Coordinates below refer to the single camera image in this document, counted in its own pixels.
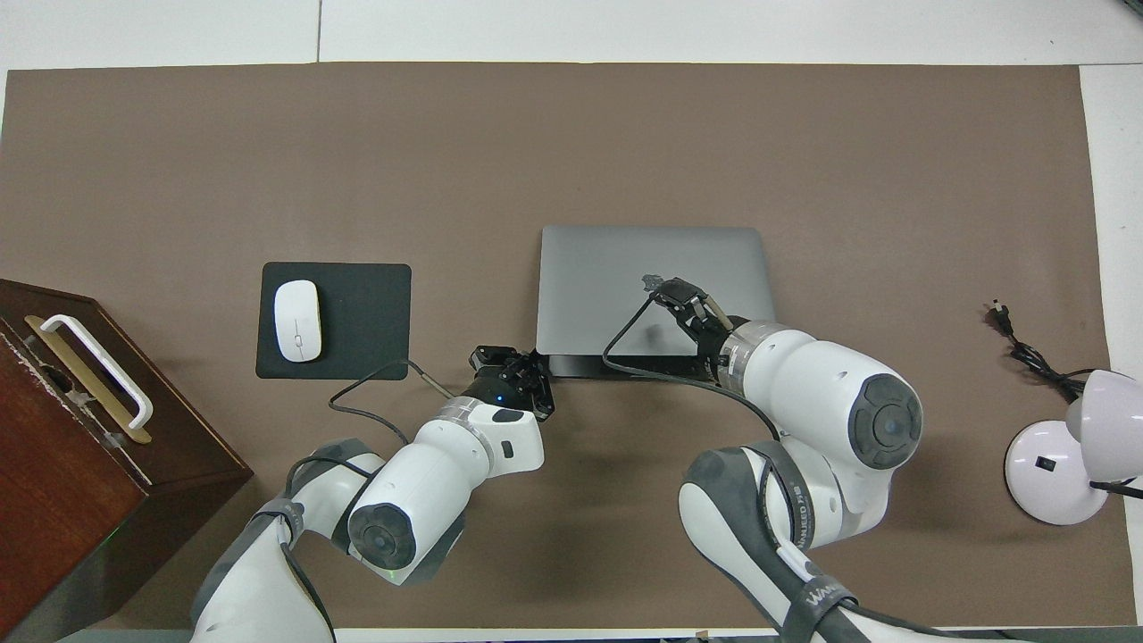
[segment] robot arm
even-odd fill
[[[687,281],[644,280],[648,298],[689,331],[709,378],[760,411],[778,439],[708,451],[690,466],[679,513],[703,557],[734,580],[784,643],[949,637],[858,606],[805,554],[885,516],[893,472],[921,437],[912,387],[846,347],[728,316]]]
[[[464,529],[483,481],[539,468],[538,423],[553,411],[533,353],[479,347],[472,385],[386,463],[358,440],[321,447],[290,471],[223,554],[191,610],[195,643],[333,642],[291,550],[311,531],[394,585],[429,580]]]

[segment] mouse pad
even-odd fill
[[[413,271],[403,263],[271,262],[262,268],[258,360],[265,379],[358,380],[393,360],[409,356],[409,292]],[[295,279],[318,287],[321,354],[312,362],[282,357],[274,331],[274,292]],[[403,380],[397,364],[373,380]]]

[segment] laptop lid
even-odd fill
[[[536,349],[553,376],[624,377],[602,364],[607,344],[647,298],[642,276],[681,276],[727,314],[774,319],[761,235],[753,227],[547,225],[539,256]],[[684,377],[695,345],[658,306],[615,346],[616,362]]]

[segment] white mouse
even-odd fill
[[[321,316],[318,287],[298,279],[278,286],[274,292],[274,329],[278,351],[290,362],[310,362],[321,355]]]

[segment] white handle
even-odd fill
[[[99,364],[103,364],[104,369],[111,373],[111,377],[119,383],[119,386],[122,387],[123,391],[127,392],[127,395],[131,396],[131,400],[134,400],[135,404],[138,405],[139,411],[130,421],[129,427],[131,429],[138,429],[146,424],[146,421],[151,419],[151,412],[154,410],[154,407],[151,404],[151,400],[143,393],[143,389],[141,389],[138,385],[131,380],[130,376],[128,376],[122,368],[119,367],[119,363],[115,362],[102,346],[99,346],[99,343],[91,337],[91,333],[89,333],[87,329],[83,328],[83,324],[80,323],[79,319],[69,314],[54,314],[40,325],[40,330],[46,333],[54,333],[61,324],[67,327],[73,333],[75,333],[75,337],[83,343],[87,351],[91,352],[91,355],[99,361]]]

